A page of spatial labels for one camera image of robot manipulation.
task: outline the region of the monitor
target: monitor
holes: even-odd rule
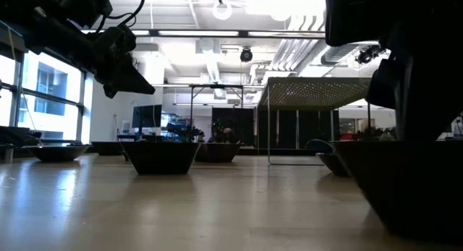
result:
[[[142,127],[161,127],[161,111],[162,105],[134,107],[132,128],[138,128],[140,126],[140,115]]]

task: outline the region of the ceiling beam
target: ceiling beam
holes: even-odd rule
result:
[[[188,0],[188,5],[190,6],[191,15],[193,16],[193,20],[195,21],[196,28],[200,29],[201,28],[200,23],[197,20],[196,12],[195,12],[195,8],[193,6],[192,0]]]

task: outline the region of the black camera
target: black camera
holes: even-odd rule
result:
[[[239,57],[241,62],[248,63],[252,60],[252,52],[251,48],[243,48],[243,52],[241,52],[241,56]]]
[[[87,35],[80,28],[92,27],[99,17],[104,23],[124,15],[111,16],[109,0],[0,0],[0,23],[21,35],[35,54],[46,52],[94,74],[110,98],[119,91],[152,95],[155,89],[133,66],[136,37],[125,25],[143,4],[116,27],[100,32],[101,24]]]

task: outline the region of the red object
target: red object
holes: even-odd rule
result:
[[[347,133],[347,134],[341,134],[341,140],[353,140],[354,139],[354,134]]]

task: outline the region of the perforated metal panel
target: perforated metal panel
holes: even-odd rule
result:
[[[270,94],[272,109],[337,109],[364,98],[369,85],[370,78],[270,77],[259,107],[267,107]]]

